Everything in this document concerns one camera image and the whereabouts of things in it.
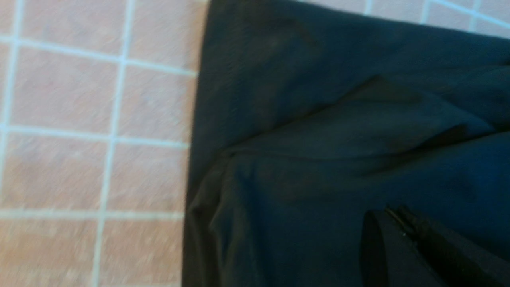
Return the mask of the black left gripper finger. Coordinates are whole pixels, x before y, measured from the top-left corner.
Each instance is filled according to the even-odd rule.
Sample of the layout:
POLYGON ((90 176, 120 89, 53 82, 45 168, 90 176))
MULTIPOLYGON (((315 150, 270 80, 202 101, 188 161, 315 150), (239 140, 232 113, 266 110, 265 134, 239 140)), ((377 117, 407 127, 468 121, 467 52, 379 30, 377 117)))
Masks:
POLYGON ((407 207, 364 214, 365 287, 508 287, 508 261, 407 207))

